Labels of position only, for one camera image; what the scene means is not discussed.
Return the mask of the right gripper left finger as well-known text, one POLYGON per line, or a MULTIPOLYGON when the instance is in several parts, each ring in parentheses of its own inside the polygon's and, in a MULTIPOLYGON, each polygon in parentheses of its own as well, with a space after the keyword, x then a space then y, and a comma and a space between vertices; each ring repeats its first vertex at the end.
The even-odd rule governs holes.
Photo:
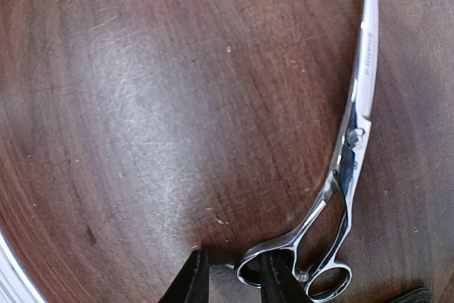
POLYGON ((159 303, 208 303, 209 255, 193 250, 159 303))

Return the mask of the black zip tool case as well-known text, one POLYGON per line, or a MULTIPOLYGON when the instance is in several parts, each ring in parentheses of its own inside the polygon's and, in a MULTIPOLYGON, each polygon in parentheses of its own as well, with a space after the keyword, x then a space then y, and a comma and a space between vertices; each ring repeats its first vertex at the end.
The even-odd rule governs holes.
POLYGON ((389 303, 432 303, 432 292, 426 287, 418 287, 395 297, 389 303))

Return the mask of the silver straight scissors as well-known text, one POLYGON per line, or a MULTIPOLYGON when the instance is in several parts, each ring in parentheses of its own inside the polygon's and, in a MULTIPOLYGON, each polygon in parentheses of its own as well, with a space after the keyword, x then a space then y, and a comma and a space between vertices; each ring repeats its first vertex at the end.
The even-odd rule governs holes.
POLYGON ((311 302, 328 302, 342 294, 352 280, 349 265, 336 256, 352 228, 352 210, 365 153, 370 138, 370 120, 375 93, 379 51, 379 0, 363 0, 362 18, 347 102, 340 123, 326 179, 304 219, 291 231, 263 241, 245 252, 235 267, 244 285, 262 288, 260 275, 250 264, 273 251, 286 254, 291 276, 303 285, 311 302), (343 200, 343 216, 336 236, 322 259, 307 271, 297 267, 298 247, 311 225, 335 194, 343 200))

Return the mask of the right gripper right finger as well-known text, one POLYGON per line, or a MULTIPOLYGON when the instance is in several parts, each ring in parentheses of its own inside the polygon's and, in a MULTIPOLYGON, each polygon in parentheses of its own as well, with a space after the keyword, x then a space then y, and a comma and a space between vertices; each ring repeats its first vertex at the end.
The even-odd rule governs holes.
POLYGON ((260 256, 260 296, 264 303, 311 302, 279 251, 260 256))

